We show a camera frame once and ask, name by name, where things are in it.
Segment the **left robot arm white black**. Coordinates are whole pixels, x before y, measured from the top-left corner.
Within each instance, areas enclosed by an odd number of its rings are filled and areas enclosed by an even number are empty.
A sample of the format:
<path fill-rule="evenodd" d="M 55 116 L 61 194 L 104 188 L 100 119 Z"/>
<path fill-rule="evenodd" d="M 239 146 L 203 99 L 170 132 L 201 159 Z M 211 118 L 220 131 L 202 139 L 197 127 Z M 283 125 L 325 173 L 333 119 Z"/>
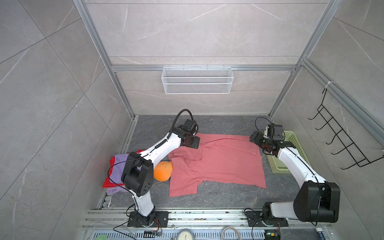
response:
<path fill-rule="evenodd" d="M 197 149 L 200 143 L 200 138 L 197 137 L 198 131 L 198 126 L 189 129 L 180 125 L 147 150 L 128 155 L 121 181 L 133 196 L 135 213 L 141 225 L 149 227 L 155 220 L 156 208 L 150 194 L 155 167 L 179 147 Z"/>

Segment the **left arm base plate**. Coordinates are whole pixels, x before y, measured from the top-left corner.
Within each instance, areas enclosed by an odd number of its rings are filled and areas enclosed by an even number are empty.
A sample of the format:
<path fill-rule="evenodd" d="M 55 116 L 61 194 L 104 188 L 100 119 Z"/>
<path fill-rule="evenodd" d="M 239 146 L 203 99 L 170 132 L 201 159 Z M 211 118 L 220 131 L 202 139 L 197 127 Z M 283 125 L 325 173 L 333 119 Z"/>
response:
<path fill-rule="evenodd" d="M 169 212 L 167 211 L 155 211 L 150 213 L 147 217 L 142 216 L 137 211 L 133 211 L 129 215 L 128 227 L 151 227 L 157 228 L 160 225 L 161 228 L 168 226 Z"/>

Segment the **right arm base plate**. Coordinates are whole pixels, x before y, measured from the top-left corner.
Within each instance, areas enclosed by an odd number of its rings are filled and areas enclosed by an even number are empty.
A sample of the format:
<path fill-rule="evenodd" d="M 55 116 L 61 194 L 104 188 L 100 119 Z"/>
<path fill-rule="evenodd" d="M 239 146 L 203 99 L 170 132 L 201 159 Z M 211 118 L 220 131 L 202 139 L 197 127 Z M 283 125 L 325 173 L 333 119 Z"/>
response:
<path fill-rule="evenodd" d="M 288 221 L 282 218 L 264 218 L 261 211 L 245 211 L 249 227 L 288 227 Z"/>

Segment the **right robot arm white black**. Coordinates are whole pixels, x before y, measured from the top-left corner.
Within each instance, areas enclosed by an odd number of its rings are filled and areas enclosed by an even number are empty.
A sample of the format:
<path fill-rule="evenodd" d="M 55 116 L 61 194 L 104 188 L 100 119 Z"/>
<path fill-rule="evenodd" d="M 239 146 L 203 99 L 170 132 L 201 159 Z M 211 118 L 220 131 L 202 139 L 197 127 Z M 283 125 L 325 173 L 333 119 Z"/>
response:
<path fill-rule="evenodd" d="M 320 176 L 300 155 L 295 145 L 277 141 L 255 131 L 250 142 L 281 160 L 297 181 L 300 190 L 292 202 L 267 202 L 262 217 L 311 223 L 335 223 L 339 219 L 341 189 Z"/>

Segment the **pink t shirt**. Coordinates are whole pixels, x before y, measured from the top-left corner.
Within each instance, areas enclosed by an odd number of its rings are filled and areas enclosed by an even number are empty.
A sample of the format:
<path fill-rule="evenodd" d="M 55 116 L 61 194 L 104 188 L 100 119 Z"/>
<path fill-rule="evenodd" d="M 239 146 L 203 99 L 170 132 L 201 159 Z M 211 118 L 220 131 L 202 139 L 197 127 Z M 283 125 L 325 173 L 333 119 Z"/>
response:
<path fill-rule="evenodd" d="M 203 182 L 234 183 L 265 189 L 260 148 L 247 136 L 198 134 L 199 147 L 179 147 L 168 158 L 173 172 L 170 197 L 193 195 Z"/>

